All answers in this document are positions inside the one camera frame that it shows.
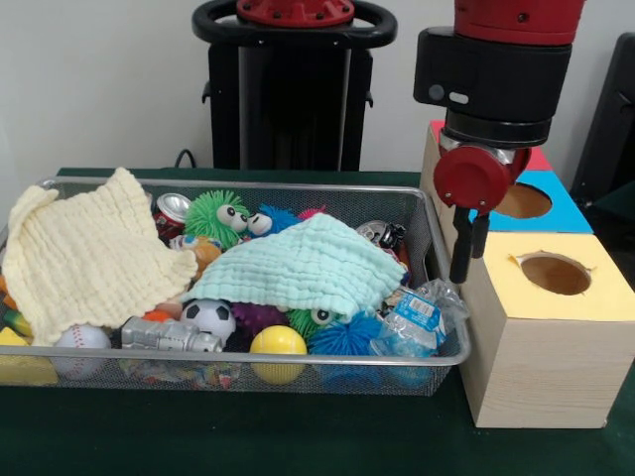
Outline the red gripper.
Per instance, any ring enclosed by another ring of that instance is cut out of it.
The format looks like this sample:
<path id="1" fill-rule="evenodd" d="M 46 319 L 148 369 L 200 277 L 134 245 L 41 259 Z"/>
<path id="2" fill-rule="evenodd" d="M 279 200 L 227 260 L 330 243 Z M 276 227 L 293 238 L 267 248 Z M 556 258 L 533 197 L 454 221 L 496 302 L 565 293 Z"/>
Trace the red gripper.
<path id="1" fill-rule="evenodd" d="M 485 250 L 490 214 L 470 221 L 471 209 L 490 212 L 527 168 L 530 149 L 501 150 L 481 145 L 439 145 L 440 159 L 434 169 L 434 186 L 442 202 L 456 206 L 452 225 L 457 236 L 452 249 L 449 278 L 457 285 L 466 281 L 471 257 L 480 259 Z"/>

